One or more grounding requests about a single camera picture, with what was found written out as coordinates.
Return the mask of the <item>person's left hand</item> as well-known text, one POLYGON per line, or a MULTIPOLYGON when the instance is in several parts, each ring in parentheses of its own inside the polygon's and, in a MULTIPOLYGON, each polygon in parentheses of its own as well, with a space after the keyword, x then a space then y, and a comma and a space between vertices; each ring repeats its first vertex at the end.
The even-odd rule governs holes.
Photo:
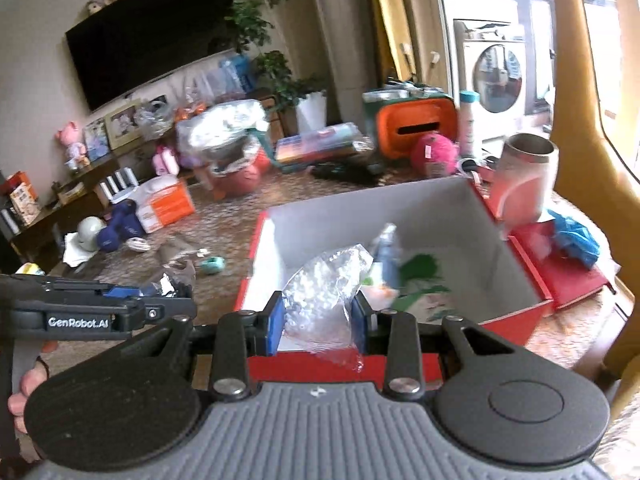
POLYGON ((27 400, 49 376, 50 373, 47 363, 43 361, 41 356, 38 356, 32 368, 23 375, 17 393, 13 393, 12 396, 9 397, 6 405, 8 406, 9 413, 13 417, 14 429, 20 434, 27 434, 24 422, 24 411, 27 400))

